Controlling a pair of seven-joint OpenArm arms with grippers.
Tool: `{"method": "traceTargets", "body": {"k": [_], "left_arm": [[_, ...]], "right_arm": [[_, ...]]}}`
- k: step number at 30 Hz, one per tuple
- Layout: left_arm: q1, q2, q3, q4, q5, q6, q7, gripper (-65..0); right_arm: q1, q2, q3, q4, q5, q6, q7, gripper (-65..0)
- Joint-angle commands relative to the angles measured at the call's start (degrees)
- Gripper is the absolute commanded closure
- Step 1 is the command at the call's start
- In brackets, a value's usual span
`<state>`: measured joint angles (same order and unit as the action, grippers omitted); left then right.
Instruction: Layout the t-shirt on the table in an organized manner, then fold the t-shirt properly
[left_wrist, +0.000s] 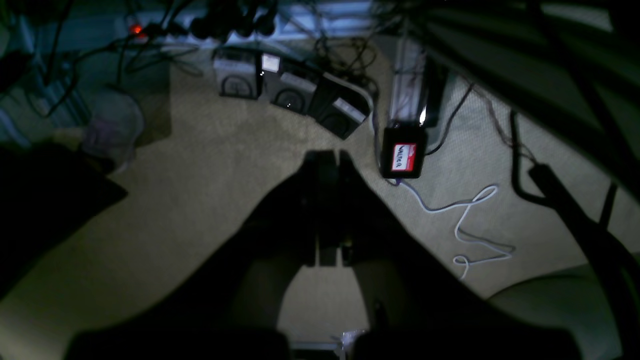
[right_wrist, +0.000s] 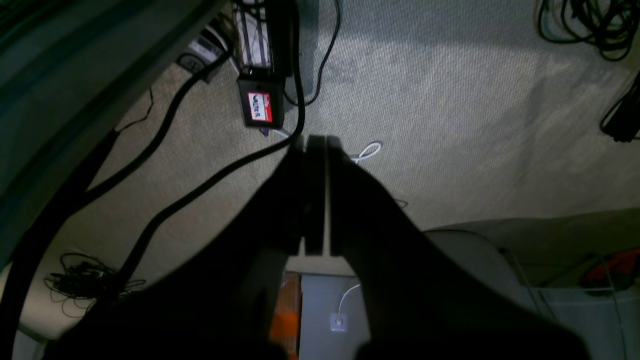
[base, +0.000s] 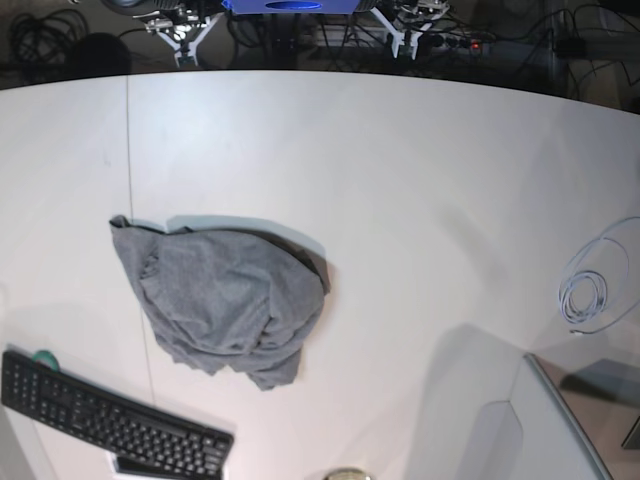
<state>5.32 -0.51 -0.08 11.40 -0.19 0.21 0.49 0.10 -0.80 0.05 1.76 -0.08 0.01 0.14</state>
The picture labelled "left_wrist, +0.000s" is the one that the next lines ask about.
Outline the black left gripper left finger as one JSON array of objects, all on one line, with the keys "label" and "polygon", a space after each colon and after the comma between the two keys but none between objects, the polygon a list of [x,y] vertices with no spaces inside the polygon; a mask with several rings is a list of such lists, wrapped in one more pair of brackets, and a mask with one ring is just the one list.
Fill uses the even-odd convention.
[{"label": "black left gripper left finger", "polygon": [[288,360],[282,301],[314,259],[317,153],[256,205],[237,232],[162,300],[73,338],[67,360]]}]

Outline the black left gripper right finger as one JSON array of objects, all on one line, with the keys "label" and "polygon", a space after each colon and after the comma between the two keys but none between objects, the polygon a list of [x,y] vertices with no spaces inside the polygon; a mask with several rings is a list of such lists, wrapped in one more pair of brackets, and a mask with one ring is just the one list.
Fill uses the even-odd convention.
[{"label": "black left gripper right finger", "polygon": [[334,166],[342,262],[370,328],[352,360],[580,360],[569,331],[509,316],[458,280],[368,186],[349,153]]}]

